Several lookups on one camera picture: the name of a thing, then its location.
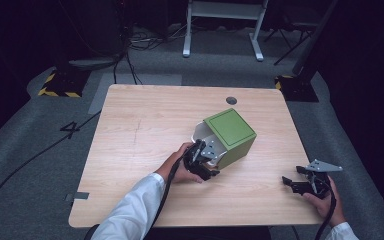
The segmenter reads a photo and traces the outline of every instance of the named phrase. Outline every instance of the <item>white sleeve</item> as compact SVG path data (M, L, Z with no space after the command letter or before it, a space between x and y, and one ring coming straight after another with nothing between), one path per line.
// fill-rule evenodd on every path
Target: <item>white sleeve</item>
M164 193L164 179L151 173L130 190L99 225L92 240L143 239L151 228Z
M358 240L358 238L354 235L351 226L344 222L332 228L326 240Z

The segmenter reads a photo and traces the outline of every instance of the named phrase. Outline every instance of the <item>gray floor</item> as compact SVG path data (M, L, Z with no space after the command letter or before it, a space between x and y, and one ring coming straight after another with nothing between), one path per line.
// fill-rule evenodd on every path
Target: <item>gray floor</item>
M139 77L180 75L184 86L274 88L274 77L291 74L303 48L273 66L287 46L279 34L264 43L268 33L262 32L259 42L265 60L257 62L248 32L252 29L198 32L192 37L192 53L187 59L182 57L182 38L153 50L130 50L130 58ZM38 96L51 70L32 79L27 88L31 100L0 130L0 183L22 163L61 139L66 134L59 131L61 127L89 119L100 81L112 73L112 68L92 72L82 98ZM125 60L117 73L129 73ZM337 121L325 82L316 74L312 84L319 103L287 103L308 157L344 167L343 172L332 176L348 221L360 239L384 239L383 199ZM64 198L77 190L98 120L99 116L93 118L71 139L32 160L4 185L0 190L0 240L83 239L87 229L68 225L71 206ZM317 229L317 225L297 226L301 239L314 238ZM295 239L289 226L274 226L270 231L272 239Z

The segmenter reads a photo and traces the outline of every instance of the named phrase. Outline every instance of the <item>green box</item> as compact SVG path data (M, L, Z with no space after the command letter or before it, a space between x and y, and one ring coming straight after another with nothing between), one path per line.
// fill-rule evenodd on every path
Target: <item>green box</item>
M204 119L196 126L192 138L213 145L211 150L214 150L215 157L208 164L223 169L246 156L256 137L257 134L248 123L235 109L230 108Z

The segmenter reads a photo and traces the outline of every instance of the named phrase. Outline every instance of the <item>white desk foot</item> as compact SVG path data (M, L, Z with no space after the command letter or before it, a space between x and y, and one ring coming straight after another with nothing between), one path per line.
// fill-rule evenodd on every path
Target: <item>white desk foot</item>
M257 61L262 62L264 59L263 53L261 52L260 45L258 45L257 38L254 40L254 33L249 34L249 39L251 40L252 48L254 48L255 58L257 58Z
M183 57L191 55L191 36L185 37L185 44L183 45Z

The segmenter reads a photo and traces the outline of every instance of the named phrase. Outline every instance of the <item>table top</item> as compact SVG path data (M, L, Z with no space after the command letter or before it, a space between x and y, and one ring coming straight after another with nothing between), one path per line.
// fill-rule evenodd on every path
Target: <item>table top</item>
M257 133L248 155L202 184L172 184L155 226L320 223L316 210L282 183L282 176L305 181L295 166L309 162L280 91L112 85L78 188L89 197L74 200L70 225L101 223L136 182L191 141L197 123L229 108Z

